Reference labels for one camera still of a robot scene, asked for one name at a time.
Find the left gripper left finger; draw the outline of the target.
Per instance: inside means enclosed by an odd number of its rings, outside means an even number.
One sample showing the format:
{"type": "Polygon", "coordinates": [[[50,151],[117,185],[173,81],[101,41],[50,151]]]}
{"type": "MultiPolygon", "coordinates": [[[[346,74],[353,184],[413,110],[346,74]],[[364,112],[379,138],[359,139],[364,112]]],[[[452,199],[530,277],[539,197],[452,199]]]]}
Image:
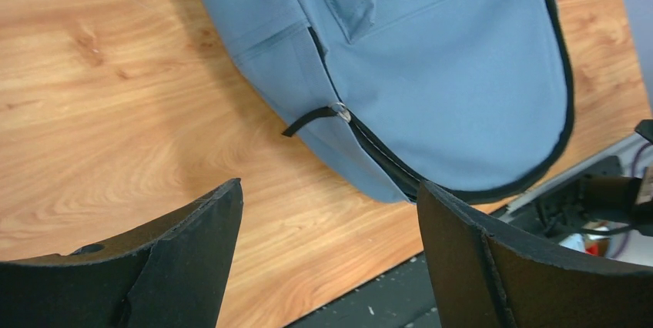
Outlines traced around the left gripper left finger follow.
{"type": "Polygon", "coordinates": [[[1,264],[3,327],[214,327],[243,191],[231,179],[188,205],[83,246],[1,264]]]}

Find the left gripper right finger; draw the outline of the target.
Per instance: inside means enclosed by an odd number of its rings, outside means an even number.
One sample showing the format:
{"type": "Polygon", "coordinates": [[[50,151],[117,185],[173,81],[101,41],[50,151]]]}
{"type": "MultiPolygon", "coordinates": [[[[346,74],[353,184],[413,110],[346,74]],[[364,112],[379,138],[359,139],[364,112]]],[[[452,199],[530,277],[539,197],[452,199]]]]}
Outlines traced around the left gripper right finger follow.
{"type": "Polygon", "coordinates": [[[652,269],[581,253],[425,182],[417,213],[443,327],[650,327],[652,269]]]}

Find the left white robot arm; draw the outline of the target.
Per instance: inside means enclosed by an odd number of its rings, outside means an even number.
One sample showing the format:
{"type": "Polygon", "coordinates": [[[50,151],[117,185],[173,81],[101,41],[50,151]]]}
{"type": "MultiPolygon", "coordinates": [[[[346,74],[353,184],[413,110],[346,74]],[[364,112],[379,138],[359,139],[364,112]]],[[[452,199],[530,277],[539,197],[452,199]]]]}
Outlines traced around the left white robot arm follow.
{"type": "MultiPolygon", "coordinates": [[[[566,250],[557,234],[652,234],[646,179],[577,174],[529,202],[538,233],[428,182],[354,132],[416,201],[441,327],[650,327],[652,269],[566,250]]],[[[3,327],[213,327],[243,214],[231,179],[188,205],[69,255],[1,264],[3,327]]]]}

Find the blue fabric backpack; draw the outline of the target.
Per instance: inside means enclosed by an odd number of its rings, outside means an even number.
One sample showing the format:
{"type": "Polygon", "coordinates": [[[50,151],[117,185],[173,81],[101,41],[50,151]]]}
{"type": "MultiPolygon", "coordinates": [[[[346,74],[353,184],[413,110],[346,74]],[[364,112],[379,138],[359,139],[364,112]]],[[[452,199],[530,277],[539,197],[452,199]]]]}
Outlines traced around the blue fabric backpack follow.
{"type": "Polygon", "coordinates": [[[555,0],[202,0],[244,78],[381,202],[431,181],[517,195],[564,152],[574,80],[555,0]]]}

